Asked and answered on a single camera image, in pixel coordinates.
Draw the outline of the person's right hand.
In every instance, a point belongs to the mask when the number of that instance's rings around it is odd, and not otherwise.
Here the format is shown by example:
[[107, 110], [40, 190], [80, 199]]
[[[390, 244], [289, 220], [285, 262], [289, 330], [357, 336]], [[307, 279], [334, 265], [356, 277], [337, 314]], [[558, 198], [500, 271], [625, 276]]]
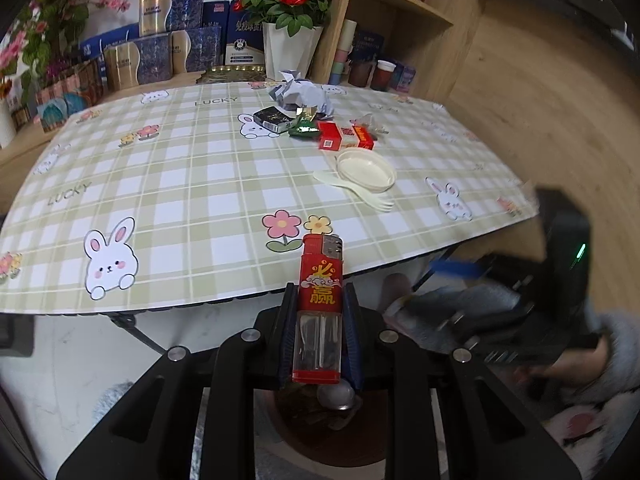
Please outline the person's right hand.
[[572, 387], [585, 386], [603, 374], [609, 357], [608, 336], [603, 335], [594, 349], [568, 349], [553, 364], [519, 366], [513, 378], [516, 382], [526, 382], [533, 377], [544, 377]]

